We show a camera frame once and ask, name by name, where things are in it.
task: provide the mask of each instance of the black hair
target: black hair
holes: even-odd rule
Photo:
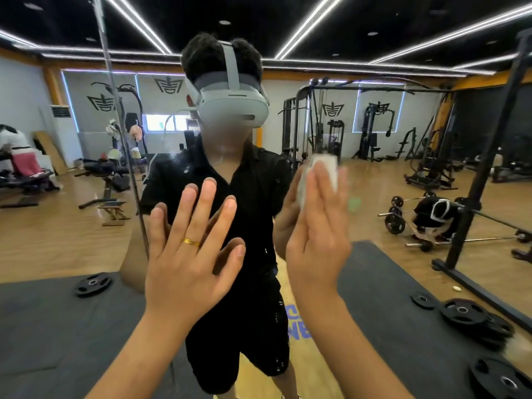
[[[252,75],[261,82],[261,54],[244,39],[233,39],[231,44],[235,49],[238,72]],[[203,74],[226,70],[223,47],[209,33],[200,33],[192,38],[183,49],[182,54],[181,65],[188,79],[192,82]]]

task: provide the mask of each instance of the black weight plate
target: black weight plate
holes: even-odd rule
[[[396,207],[396,206],[390,207],[389,210],[388,210],[388,213],[394,213],[394,214],[397,214],[397,215],[403,215],[402,209],[400,209],[399,207]]]
[[[404,219],[397,214],[388,214],[384,218],[384,224],[386,226],[386,229],[390,232],[390,234],[397,235],[404,231],[406,227],[406,223]]]
[[[475,301],[454,298],[443,303],[442,316],[456,327],[474,327],[488,321],[488,312]]]
[[[96,275],[90,275],[87,278],[81,280],[76,288],[74,288],[74,294],[78,297],[90,297],[92,295],[99,294],[109,288],[113,279],[107,273],[98,273]]]
[[[412,302],[424,310],[433,310],[436,307],[437,301],[427,293],[414,293],[410,295]]]
[[[509,363],[479,359],[469,367],[471,387],[477,398],[530,399],[532,380]]]
[[[401,196],[392,197],[392,206],[403,207],[404,200]]]
[[[513,336],[515,330],[506,319],[494,313],[488,313],[488,322],[482,324],[479,331],[483,337],[495,340],[508,339]]]

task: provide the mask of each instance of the black shorts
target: black shorts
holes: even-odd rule
[[[275,279],[251,294],[229,293],[187,336],[188,362],[201,389],[220,395],[238,376],[240,353],[269,377],[284,373],[290,356],[288,317]]]

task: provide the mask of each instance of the vr headset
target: vr headset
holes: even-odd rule
[[[261,127],[269,114],[268,96],[254,76],[238,74],[231,43],[219,42],[226,59],[226,71],[204,74],[194,83],[185,78],[194,103],[190,110],[209,127],[224,124]]]

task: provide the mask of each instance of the metal frame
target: metal frame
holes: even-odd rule
[[[492,162],[495,158],[495,154],[497,154],[497,148],[502,143],[510,114],[515,106],[519,86],[528,67],[528,55],[530,52],[532,52],[532,28],[519,32],[517,39],[519,40],[517,57],[512,63],[510,76],[503,88],[503,103],[498,114],[498,119],[495,122],[495,126],[493,127],[493,130],[488,137],[486,146],[484,147],[484,151],[481,154],[482,160],[478,165],[477,173],[471,184],[471,188],[469,189],[468,199],[466,200],[466,204],[464,206],[464,213],[458,226],[456,236],[453,238],[446,260],[443,261],[441,259],[435,259],[432,261],[432,264],[434,270],[442,271],[456,282],[462,284],[462,286],[467,288],[473,294],[487,302],[521,328],[532,334],[532,319],[529,316],[510,306],[505,301],[490,293],[481,285],[477,284],[456,269],[456,263],[458,262],[462,252],[463,245],[466,241],[466,237],[475,214],[481,215],[493,221],[497,221],[508,227],[522,230],[522,228],[509,224],[506,221],[496,219],[473,209],[473,207],[480,202],[480,198],[484,192],[486,182],[489,178],[489,171],[491,169]]]

